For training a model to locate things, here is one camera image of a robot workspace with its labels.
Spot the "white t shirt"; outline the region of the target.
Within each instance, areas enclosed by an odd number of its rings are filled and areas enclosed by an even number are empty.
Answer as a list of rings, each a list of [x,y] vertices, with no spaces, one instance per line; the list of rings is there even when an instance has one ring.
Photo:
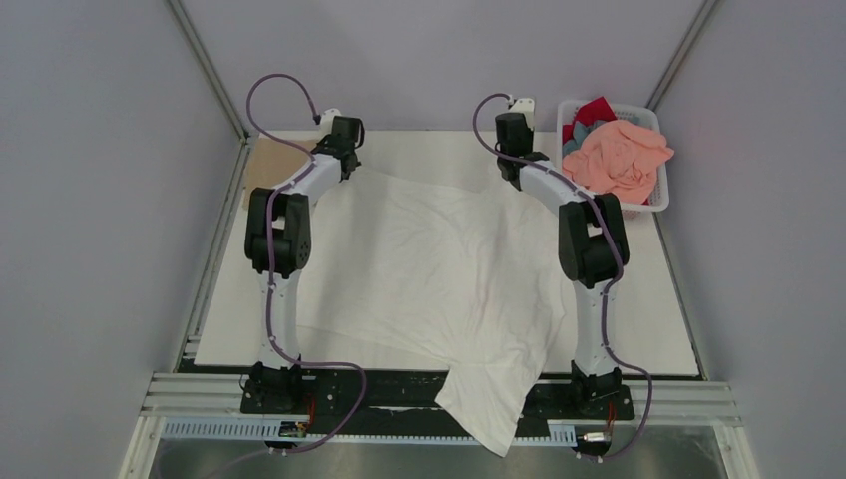
[[[567,316],[556,217],[499,179],[472,192],[363,169],[311,227],[298,323],[444,363],[436,403],[505,456]]]

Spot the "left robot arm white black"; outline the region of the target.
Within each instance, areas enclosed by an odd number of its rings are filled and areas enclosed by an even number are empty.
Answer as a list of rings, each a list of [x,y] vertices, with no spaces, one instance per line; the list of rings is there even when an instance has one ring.
[[[293,414],[303,407],[303,361],[297,334],[297,292],[312,253],[311,210],[360,166],[365,127],[328,112],[324,136],[290,179],[251,191],[244,254],[260,281],[263,338],[259,359],[242,387],[246,414]]]

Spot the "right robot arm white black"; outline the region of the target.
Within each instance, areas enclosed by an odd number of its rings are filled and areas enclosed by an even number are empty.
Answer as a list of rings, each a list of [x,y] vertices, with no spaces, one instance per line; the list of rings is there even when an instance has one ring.
[[[532,196],[558,219],[558,258],[574,288],[577,348],[567,406],[578,416],[613,421],[634,416],[620,365],[608,353],[615,284],[630,257],[621,205],[613,194],[593,197],[535,151],[524,113],[495,119],[502,178]]]

